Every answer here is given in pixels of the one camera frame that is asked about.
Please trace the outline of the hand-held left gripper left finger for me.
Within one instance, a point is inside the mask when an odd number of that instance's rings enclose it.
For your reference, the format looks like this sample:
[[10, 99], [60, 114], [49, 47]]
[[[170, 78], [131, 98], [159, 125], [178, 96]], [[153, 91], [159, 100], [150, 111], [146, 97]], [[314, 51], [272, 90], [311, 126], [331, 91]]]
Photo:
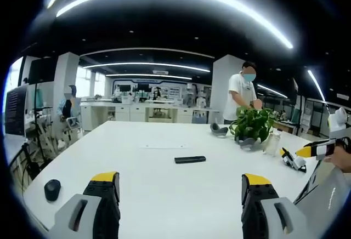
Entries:
[[56, 212], [48, 238], [118, 238], [119, 181], [119, 172], [92, 177], [82, 194], [72, 196]]

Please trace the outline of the person's right hand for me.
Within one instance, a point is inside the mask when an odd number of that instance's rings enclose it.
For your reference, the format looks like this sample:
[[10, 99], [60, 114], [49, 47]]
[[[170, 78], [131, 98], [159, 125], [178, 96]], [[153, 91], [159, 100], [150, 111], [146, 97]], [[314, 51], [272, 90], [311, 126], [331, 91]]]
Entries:
[[343, 173], [351, 173], [351, 154], [349, 154], [342, 146], [335, 146], [333, 154], [326, 156], [324, 161], [332, 163]]

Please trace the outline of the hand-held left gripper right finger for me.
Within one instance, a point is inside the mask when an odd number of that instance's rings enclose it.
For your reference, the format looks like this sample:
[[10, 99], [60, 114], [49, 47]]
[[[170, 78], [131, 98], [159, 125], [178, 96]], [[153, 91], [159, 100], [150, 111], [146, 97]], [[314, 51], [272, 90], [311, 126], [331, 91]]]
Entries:
[[242, 175], [243, 238], [307, 238], [305, 215], [271, 182], [259, 175]]

